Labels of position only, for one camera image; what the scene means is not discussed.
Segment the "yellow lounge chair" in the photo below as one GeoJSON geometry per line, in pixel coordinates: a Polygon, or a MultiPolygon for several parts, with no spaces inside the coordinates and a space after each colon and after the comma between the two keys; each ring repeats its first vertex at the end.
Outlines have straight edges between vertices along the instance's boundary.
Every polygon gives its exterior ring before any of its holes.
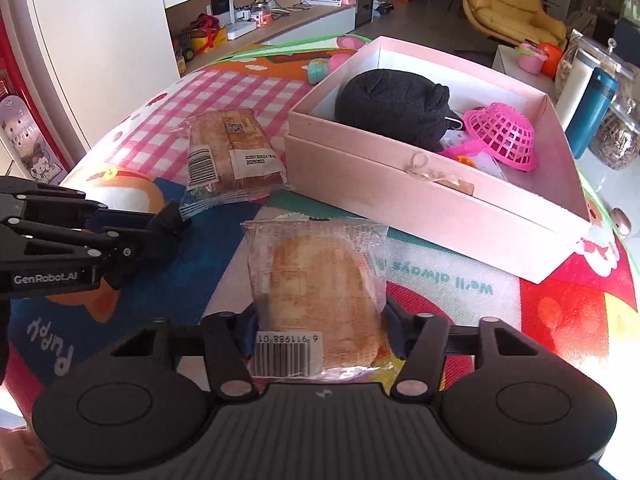
{"type": "Polygon", "coordinates": [[[462,0],[462,6],[471,25],[487,37],[512,46],[566,45],[566,26],[544,12],[542,0],[462,0]]]}

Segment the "white wall shelf unit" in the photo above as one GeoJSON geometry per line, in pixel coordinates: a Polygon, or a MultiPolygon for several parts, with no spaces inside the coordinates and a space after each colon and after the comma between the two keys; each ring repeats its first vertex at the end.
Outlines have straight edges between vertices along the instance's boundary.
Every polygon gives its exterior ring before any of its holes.
{"type": "Polygon", "coordinates": [[[357,27],[359,1],[348,0],[342,6],[311,6],[300,0],[163,0],[174,38],[200,14],[216,16],[224,28],[236,21],[254,20],[257,25],[254,32],[186,62],[187,73],[253,44],[287,44],[352,32],[357,27]]]}

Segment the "pink cardboard box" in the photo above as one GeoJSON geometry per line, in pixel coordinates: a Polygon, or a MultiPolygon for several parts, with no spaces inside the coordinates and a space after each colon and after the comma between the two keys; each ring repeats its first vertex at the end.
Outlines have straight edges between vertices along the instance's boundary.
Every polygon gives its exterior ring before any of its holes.
{"type": "Polygon", "coordinates": [[[549,97],[491,68],[394,38],[370,42],[317,84],[288,115],[292,189],[539,283],[577,248],[589,208],[549,97]],[[537,165],[502,177],[337,122],[335,101],[352,77],[405,70],[444,84],[463,113],[514,107],[536,131],[537,165]]]}

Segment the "red and yellow toy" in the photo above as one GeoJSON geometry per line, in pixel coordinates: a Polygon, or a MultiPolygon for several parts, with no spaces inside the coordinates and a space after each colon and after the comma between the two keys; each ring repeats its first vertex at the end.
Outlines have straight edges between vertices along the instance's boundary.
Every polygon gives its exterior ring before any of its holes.
{"type": "Polygon", "coordinates": [[[172,43],[175,54],[181,55],[186,62],[191,62],[196,56],[220,48],[227,41],[227,29],[218,18],[200,14],[175,36],[172,43]]]}

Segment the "teal and pink plush toy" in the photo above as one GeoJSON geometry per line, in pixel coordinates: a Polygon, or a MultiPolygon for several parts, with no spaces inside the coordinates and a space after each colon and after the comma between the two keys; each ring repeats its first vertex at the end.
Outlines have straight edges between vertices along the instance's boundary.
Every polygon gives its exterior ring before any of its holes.
{"type": "Polygon", "coordinates": [[[314,58],[307,65],[308,82],[315,86],[348,60],[349,55],[347,54],[334,54],[329,58],[314,58]]]}

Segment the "white router box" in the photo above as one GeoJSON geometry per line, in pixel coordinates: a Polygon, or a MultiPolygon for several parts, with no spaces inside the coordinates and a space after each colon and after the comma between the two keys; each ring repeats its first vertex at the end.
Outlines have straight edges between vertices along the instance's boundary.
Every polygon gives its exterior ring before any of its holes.
{"type": "Polygon", "coordinates": [[[231,23],[226,26],[227,40],[238,40],[239,38],[249,34],[250,32],[254,32],[256,28],[257,25],[254,20],[236,21],[234,23],[231,23]]]}

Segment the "pink toy strainer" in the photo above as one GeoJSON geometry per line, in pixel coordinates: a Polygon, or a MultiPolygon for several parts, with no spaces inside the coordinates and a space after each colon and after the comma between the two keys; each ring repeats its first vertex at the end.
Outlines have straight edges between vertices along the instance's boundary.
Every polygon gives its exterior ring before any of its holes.
{"type": "Polygon", "coordinates": [[[537,167],[534,152],[536,130],[518,110],[493,102],[473,108],[461,116],[462,131],[468,136],[461,144],[444,148],[440,154],[457,159],[486,153],[496,162],[529,172],[537,167]]]}

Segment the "packaged bread with white label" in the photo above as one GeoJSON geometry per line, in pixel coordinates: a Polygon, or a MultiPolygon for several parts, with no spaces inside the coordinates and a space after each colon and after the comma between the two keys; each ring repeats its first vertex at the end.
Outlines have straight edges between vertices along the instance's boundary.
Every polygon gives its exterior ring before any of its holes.
{"type": "Polygon", "coordinates": [[[248,108],[208,110],[186,118],[178,130],[189,140],[183,218],[261,200],[288,186],[284,163],[248,108]]]}

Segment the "pink plastic cup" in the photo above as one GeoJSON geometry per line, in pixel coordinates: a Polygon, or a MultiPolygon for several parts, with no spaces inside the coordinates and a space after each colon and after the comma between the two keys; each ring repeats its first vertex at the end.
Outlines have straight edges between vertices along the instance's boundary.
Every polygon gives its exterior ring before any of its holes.
{"type": "Polygon", "coordinates": [[[518,67],[532,75],[541,73],[542,66],[548,58],[544,52],[527,42],[517,46],[515,52],[518,54],[518,67]]]}

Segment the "small glass jar of seeds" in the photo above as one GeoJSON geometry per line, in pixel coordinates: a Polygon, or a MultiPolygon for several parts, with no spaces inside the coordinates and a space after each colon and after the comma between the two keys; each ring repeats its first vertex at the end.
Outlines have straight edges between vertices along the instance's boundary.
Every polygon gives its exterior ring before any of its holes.
{"type": "Polygon", "coordinates": [[[591,153],[608,168],[622,170],[639,156],[637,102],[612,103],[589,143],[591,153]]]}

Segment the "packaged toast with barcode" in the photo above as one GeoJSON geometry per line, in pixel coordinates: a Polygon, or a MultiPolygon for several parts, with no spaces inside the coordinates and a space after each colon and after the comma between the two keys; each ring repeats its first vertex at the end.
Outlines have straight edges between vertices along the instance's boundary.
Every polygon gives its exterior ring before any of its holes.
{"type": "Polygon", "coordinates": [[[387,226],[284,214],[243,230],[258,317],[254,377],[350,382],[384,365],[387,226]]]}

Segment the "orange round toy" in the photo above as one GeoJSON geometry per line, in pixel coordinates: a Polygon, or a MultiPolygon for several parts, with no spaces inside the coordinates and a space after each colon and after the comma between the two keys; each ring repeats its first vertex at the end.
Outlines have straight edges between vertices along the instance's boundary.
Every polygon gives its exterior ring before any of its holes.
{"type": "Polygon", "coordinates": [[[556,75],[556,71],[558,70],[563,50],[555,44],[549,44],[548,42],[541,42],[538,44],[538,50],[546,56],[544,64],[541,66],[541,73],[543,73],[544,76],[553,79],[556,75]]]}

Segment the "white thermos bottle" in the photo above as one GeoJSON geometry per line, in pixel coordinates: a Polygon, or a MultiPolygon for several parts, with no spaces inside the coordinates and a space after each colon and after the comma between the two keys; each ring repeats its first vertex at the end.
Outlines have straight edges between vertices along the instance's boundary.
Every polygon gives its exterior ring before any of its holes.
{"type": "Polygon", "coordinates": [[[570,72],[565,79],[563,90],[556,101],[555,110],[564,131],[572,121],[578,104],[589,84],[593,70],[600,66],[600,61],[593,55],[578,48],[572,62],[570,72]]]}

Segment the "small metallic round object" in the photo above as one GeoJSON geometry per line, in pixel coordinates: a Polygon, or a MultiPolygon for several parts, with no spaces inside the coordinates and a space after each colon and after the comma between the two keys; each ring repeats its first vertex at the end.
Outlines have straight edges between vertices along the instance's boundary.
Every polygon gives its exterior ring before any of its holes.
{"type": "Polygon", "coordinates": [[[628,216],[620,207],[614,207],[610,210],[611,220],[616,227],[620,238],[626,238],[631,234],[632,224],[628,216]]]}

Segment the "teal thermos bottle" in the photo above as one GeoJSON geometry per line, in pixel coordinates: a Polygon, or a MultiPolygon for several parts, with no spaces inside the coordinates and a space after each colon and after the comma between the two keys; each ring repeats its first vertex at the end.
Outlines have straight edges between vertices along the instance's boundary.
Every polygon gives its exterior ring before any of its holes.
{"type": "Polygon", "coordinates": [[[610,106],[618,89],[617,80],[601,67],[592,71],[565,134],[574,159],[580,159],[610,106]]]}

